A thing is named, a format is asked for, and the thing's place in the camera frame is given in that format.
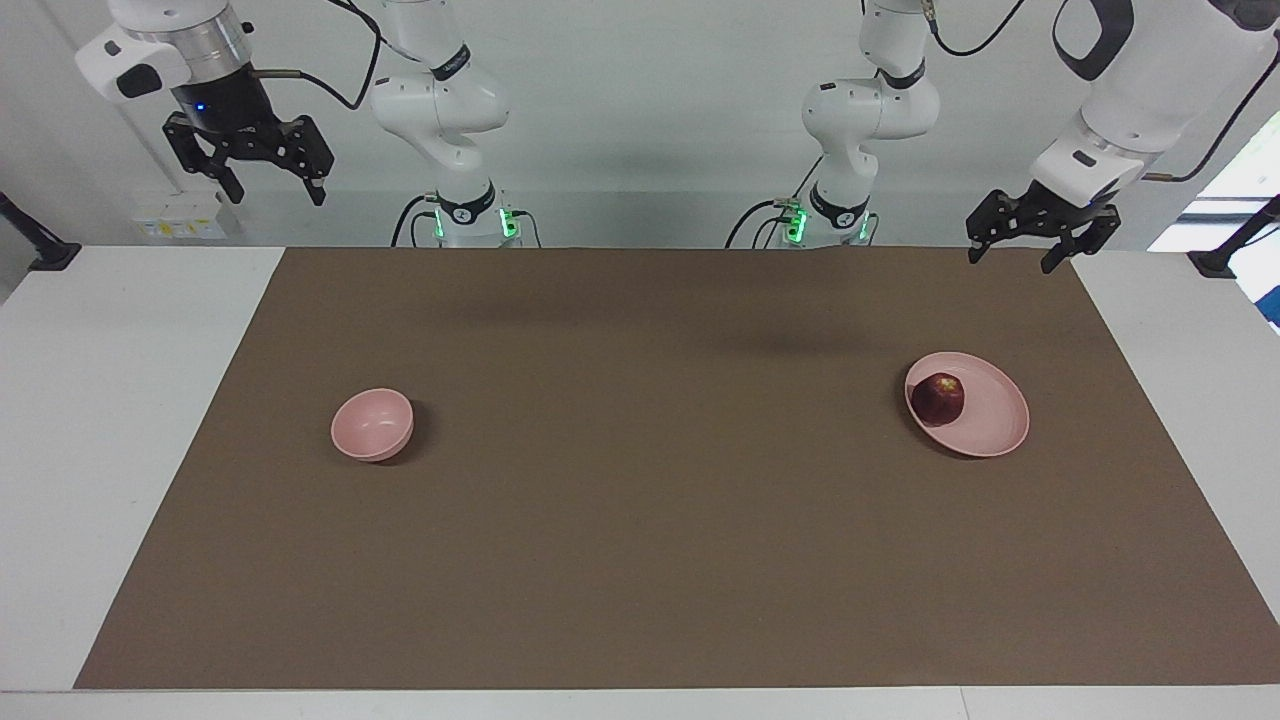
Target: apple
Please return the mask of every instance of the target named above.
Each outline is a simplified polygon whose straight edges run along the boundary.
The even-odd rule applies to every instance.
[[[931,425],[950,425],[964,411],[964,384],[947,373],[931,375],[911,391],[911,409]]]

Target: brown mat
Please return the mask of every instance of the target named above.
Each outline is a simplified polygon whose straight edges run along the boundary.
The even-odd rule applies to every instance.
[[[291,250],[79,688],[1260,684],[1280,628],[1036,251]],[[982,355],[968,461],[908,365]],[[389,466],[329,445],[392,386]]]

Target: pink bowl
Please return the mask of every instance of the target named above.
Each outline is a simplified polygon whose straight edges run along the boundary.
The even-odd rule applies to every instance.
[[[950,425],[925,423],[911,409],[911,391],[937,373],[960,379],[964,413]],[[1032,428],[1030,409],[1018,384],[991,363],[963,352],[938,352],[920,360],[906,374],[906,406],[933,439],[972,457],[1000,457],[1021,447]]]
[[[390,460],[413,436],[413,405],[394,389],[369,389],[333,416],[329,437],[338,450],[362,462]]]

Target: black cable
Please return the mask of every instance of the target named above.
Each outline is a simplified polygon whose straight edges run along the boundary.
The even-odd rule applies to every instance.
[[[401,219],[396,222],[396,232],[392,233],[392,247],[399,246],[399,233],[404,229],[404,222],[408,220],[408,214],[412,213],[413,208],[417,208],[419,204],[426,201],[425,195],[416,195],[413,196],[413,200],[408,201],[408,205],[404,206],[404,211],[401,213]]]
[[[413,215],[412,220],[408,222],[408,241],[413,243],[413,247],[417,247],[417,222],[422,218],[431,218],[434,220],[435,213],[431,210],[419,213],[417,215]],[[439,238],[436,238],[436,245],[440,245]]]
[[[1000,23],[998,27],[996,27],[996,32],[991,33],[991,37],[984,40],[982,45],[974,47],[973,50],[956,50],[950,45],[947,45],[946,41],[942,40],[942,33],[938,31],[938,20],[936,17],[932,17],[932,14],[929,15],[929,32],[933,33],[933,40],[938,42],[938,47],[941,47],[947,55],[954,55],[956,58],[970,58],[989,47],[991,44],[995,42],[996,38],[1005,32],[1005,28],[1009,27],[1009,23],[1014,22],[1014,18],[1018,15],[1018,12],[1021,10],[1023,5],[1025,4],[1027,0],[1018,0],[1018,3],[1014,4],[1014,9],[1009,10],[1009,14],[1005,15],[1005,19]]]
[[[737,224],[733,225],[733,231],[728,233],[728,240],[724,241],[724,250],[733,247],[733,238],[737,237],[737,232],[742,229],[742,225],[745,225],[746,222],[751,219],[751,215],[759,213],[760,210],[764,210],[765,208],[772,208],[772,206],[773,201],[765,200],[764,202],[756,202],[755,205],[751,206],[750,210],[744,213],[742,217],[739,218]]]
[[[543,246],[543,233],[538,232],[538,218],[535,218],[534,214],[530,213],[529,210],[513,210],[511,213],[511,217],[512,218],[529,218],[529,222],[534,224],[534,242],[536,242],[538,247],[541,249],[541,246]]]
[[[1194,179],[1196,176],[1201,174],[1201,172],[1204,170],[1210,160],[1213,159],[1213,155],[1217,155],[1217,150],[1222,146],[1222,141],[1226,140],[1226,136],[1231,132],[1231,128],[1235,127],[1235,122],[1239,120],[1240,115],[1244,114],[1244,109],[1249,106],[1249,102],[1253,101],[1253,97],[1258,94],[1260,90],[1262,90],[1262,86],[1267,83],[1267,79],[1271,77],[1271,73],[1274,73],[1276,70],[1276,67],[1280,65],[1280,33],[1276,33],[1276,44],[1277,44],[1276,56],[1271,59],[1271,64],[1267,65],[1267,69],[1262,72],[1262,76],[1258,77],[1258,81],[1254,82],[1253,87],[1249,88],[1249,92],[1244,96],[1244,100],[1240,100],[1240,104],[1235,106],[1235,111],[1231,113],[1230,119],[1228,119],[1226,124],[1222,126],[1222,132],[1217,133],[1217,138],[1213,141],[1213,145],[1210,146],[1208,152],[1206,152],[1204,158],[1201,159],[1198,165],[1196,165],[1196,169],[1187,173],[1185,176],[1171,176],[1169,173],[1148,173],[1143,176],[1142,179],[1148,182],[1180,183]]]
[[[1249,242],[1245,242],[1244,247],[1253,247],[1254,245],[1262,242],[1263,240],[1274,236],[1277,231],[1280,231],[1280,225],[1276,225],[1276,227],[1271,228],[1271,232],[1268,232],[1267,234],[1256,237],[1256,238],[1251,240]]]
[[[823,158],[824,158],[823,155],[819,155],[818,160],[814,161],[814,164],[813,164],[812,168],[809,168],[809,172],[805,174],[804,179],[800,181],[800,187],[797,187],[796,191],[791,193],[791,200],[797,200],[800,197],[800,193],[804,192],[804,186],[809,184],[809,179],[812,179],[813,174],[818,172],[818,165],[822,164]],[[783,209],[781,213],[778,213],[777,219],[778,220],[785,220],[786,215],[787,215],[787,211],[786,211],[786,209]],[[778,232],[778,225],[773,225],[773,229],[769,231],[769,240],[764,241],[764,249],[765,250],[768,250],[769,246],[773,245],[773,236],[777,232]]]
[[[781,219],[781,218],[769,218],[768,220],[764,220],[763,223],[760,223],[760,227],[755,231],[755,238],[751,240],[751,250],[755,250],[756,247],[760,246],[760,237],[764,234],[764,228],[767,228],[769,225],[773,225],[773,229],[776,231],[776,229],[778,229],[778,225],[781,225],[781,224],[783,224],[786,222],[787,220]],[[769,243],[771,242],[773,242],[773,234],[772,233],[769,233],[769,240],[767,240],[764,242],[764,250],[769,249]]]
[[[342,102],[343,108],[348,110],[358,110],[360,106],[365,104],[365,97],[369,96],[369,88],[374,85],[374,73],[378,72],[378,59],[381,56],[383,45],[387,42],[387,38],[383,37],[383,29],[378,27],[378,20],[375,20],[371,15],[369,15],[358,6],[356,6],[353,1],[351,0],[325,0],[325,1],[329,3],[330,5],[335,5],[338,8],[342,8],[343,10],[347,10],[348,13],[355,14],[361,20],[364,20],[365,24],[369,26],[369,29],[372,31],[374,33],[374,53],[369,59],[369,70],[365,72],[365,82],[364,85],[360,86],[360,94],[356,96],[356,99],[347,100],[340,92],[334,90],[332,85],[315,77],[311,73],[305,73],[302,70],[257,70],[255,74],[262,79],[302,79],[310,82],[311,85],[332,95],[333,99],[337,100],[338,102]]]

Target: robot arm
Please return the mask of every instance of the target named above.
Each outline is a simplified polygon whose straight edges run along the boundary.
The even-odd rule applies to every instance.
[[[509,238],[484,156],[467,135],[507,124],[507,92],[471,60],[448,0],[387,0],[388,41],[428,73],[379,79],[374,115],[434,167],[442,241],[493,247]]]
[[[805,100],[804,123],[823,150],[818,179],[805,201],[810,213],[800,247],[838,245],[858,232],[879,161],[869,140],[922,136],[938,119],[938,91],[924,74],[929,38],[920,0],[870,0],[859,45],[877,68],[874,78],[817,86]]]
[[[1084,1],[1066,0],[1062,12]],[[1025,195],[997,190],[969,217],[973,263],[992,243],[1023,234],[1059,240],[1042,263],[1046,273],[1073,255],[1098,252],[1120,227],[1110,204],[1116,193],[1181,140],[1226,82],[1276,49],[1276,0],[1162,0],[1137,9],[1134,0],[1088,3],[1101,26],[1094,46],[1068,51],[1056,24],[1055,45],[1093,83],[1089,97],[1036,160]]]
[[[113,102],[169,90],[182,106],[164,126],[188,173],[218,181],[232,202],[244,188],[228,160],[271,163],[324,202],[333,152],[315,122],[282,122],[255,76],[242,26],[228,0],[108,0],[115,23],[76,54],[81,73]],[[207,142],[207,154],[197,142]]]

